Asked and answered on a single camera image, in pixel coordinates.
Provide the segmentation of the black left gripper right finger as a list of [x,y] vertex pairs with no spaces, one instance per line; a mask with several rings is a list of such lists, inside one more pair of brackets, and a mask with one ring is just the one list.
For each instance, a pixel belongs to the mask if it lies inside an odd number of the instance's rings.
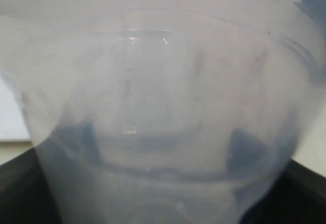
[[325,177],[291,160],[271,191],[242,223],[325,223]]

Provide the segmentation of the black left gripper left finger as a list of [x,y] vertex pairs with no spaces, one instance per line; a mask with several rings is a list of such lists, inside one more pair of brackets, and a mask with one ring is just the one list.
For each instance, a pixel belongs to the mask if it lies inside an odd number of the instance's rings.
[[1,164],[1,223],[61,223],[33,149]]

